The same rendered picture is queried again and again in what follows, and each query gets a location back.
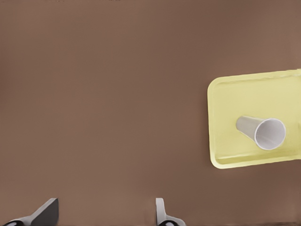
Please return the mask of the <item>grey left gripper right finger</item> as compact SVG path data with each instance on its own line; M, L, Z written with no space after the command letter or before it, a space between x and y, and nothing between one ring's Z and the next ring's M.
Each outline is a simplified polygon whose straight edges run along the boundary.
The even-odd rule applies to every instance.
M156 225L157 226L186 226L186 223L176 217L166 214L163 198L156 198Z

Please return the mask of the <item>yellow plastic tray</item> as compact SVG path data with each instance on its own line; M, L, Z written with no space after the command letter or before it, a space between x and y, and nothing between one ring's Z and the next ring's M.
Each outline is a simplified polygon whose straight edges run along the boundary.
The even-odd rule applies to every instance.
M208 86L207 103L210 159L216 168L301 160L301 69L216 78ZM237 130L241 116L281 120L284 142L262 150Z

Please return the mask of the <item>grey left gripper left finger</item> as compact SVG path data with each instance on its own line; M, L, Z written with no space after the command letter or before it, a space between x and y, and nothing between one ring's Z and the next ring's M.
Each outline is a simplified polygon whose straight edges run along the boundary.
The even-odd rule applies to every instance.
M57 226L59 199L50 198L31 215L13 219L2 226Z

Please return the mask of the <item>white IKEA cup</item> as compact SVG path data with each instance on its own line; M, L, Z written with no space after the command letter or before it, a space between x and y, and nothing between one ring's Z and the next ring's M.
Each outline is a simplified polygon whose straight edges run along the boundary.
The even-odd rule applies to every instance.
M278 148L286 137L285 125L276 118L241 116L236 121L236 128L262 150Z

